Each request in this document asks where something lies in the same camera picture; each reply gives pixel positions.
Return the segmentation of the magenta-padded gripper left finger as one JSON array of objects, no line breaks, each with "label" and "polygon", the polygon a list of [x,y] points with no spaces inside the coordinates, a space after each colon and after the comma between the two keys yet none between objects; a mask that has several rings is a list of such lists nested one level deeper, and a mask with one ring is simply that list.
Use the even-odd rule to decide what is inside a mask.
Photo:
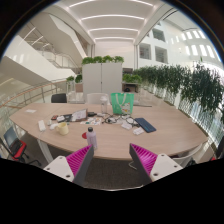
[{"label": "magenta-padded gripper left finger", "polygon": [[94,148],[89,145],[67,157],[58,156],[44,170],[82,186],[93,155]]}]

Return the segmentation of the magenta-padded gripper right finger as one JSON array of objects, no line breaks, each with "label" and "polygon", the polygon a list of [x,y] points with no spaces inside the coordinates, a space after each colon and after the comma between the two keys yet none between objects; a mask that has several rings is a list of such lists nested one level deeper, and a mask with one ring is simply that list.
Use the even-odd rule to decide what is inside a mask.
[{"label": "magenta-padded gripper right finger", "polygon": [[166,154],[155,154],[133,143],[130,144],[129,154],[137,168],[142,185],[147,185],[182,169]]}]

